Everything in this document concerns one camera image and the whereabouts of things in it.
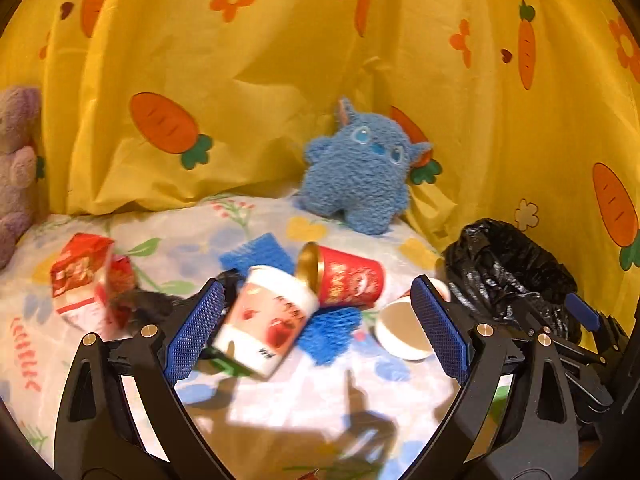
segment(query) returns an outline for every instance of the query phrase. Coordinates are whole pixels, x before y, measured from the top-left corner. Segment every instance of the purple plush toy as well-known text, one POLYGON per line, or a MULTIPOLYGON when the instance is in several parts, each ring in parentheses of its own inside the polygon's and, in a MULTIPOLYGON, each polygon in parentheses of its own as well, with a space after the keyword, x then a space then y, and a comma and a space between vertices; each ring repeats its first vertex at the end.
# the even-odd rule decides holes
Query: purple plush toy
POLYGON ((36 154, 31 127, 40 114, 40 91, 12 86, 0 92, 0 269, 33 223, 36 154))

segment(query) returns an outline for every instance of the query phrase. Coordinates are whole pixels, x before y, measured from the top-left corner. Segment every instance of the blue textured pad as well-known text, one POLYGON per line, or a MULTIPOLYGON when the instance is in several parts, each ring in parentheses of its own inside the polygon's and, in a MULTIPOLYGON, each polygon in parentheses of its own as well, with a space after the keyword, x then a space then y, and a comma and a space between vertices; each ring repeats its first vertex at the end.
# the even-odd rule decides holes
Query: blue textured pad
POLYGON ((215 282, 169 343, 164 376, 171 386, 187 378, 224 307, 225 290, 221 283, 215 282))
POLYGON ((289 274, 296 270, 293 260, 271 233, 263 234, 233 251, 222 254, 220 264, 223 269, 238 269, 243 276, 247 276, 249 267, 254 265, 268 265, 289 274))
POLYGON ((351 345, 351 333, 362 323, 362 312, 353 306, 321 308, 298 338, 297 345, 316 365, 330 365, 351 345))
POLYGON ((411 305, 444 372, 464 385, 469 377, 466 344, 420 277, 411 285, 411 305))
POLYGON ((567 294, 564 306, 589 332, 597 332, 600 329, 600 316, 577 294, 567 294))

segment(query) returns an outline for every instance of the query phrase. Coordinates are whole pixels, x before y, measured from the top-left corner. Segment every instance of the blue gripper pad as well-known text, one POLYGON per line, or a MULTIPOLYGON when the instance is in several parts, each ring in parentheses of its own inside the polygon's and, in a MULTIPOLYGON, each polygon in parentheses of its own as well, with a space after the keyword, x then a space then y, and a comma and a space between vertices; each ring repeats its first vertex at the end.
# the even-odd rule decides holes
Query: blue gripper pad
POLYGON ((225 290, 221 283, 214 282, 169 343, 164 376, 171 386, 187 378, 224 307, 225 290))
POLYGON ((597 332, 600 329, 600 316, 577 294, 567 294, 564 306, 589 332, 597 332))
POLYGON ((411 306, 444 372, 463 386, 469 377, 466 343, 440 301, 418 277, 411 285, 411 306))

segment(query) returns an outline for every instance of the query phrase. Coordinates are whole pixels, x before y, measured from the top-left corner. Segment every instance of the paper cup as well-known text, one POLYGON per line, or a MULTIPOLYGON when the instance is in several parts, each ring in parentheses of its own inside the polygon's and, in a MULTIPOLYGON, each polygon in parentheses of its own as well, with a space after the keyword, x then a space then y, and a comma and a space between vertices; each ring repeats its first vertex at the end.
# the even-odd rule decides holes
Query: paper cup
MULTIPOLYGON (((450 301, 451 294, 447 286, 440 280, 430 280, 442 299, 450 301)), ((411 306, 410 291, 380 311, 374 331, 382 348, 393 356, 407 361, 419 361, 433 354, 429 339, 411 306)))
POLYGON ((321 306, 371 306, 382 294, 385 271, 376 260, 306 244, 296 276, 318 295, 321 306))
POLYGON ((214 346, 225 354, 233 348, 229 358, 266 378, 317 309, 306 283, 273 267, 251 267, 214 346))

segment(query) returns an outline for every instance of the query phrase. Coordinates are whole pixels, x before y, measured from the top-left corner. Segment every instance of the plush toy eye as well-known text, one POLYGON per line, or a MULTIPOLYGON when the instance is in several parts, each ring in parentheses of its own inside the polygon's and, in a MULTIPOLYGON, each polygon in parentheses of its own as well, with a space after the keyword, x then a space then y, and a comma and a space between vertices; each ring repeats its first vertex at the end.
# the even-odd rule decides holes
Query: plush toy eye
POLYGON ((371 130, 369 130, 366 126, 361 126, 358 129, 354 130, 351 134, 351 138, 360 144, 367 144, 371 137, 371 130))
POLYGON ((402 156, 404 155, 404 150, 402 146, 394 146, 391 148, 391 162, 394 164, 400 164, 402 162, 402 156))

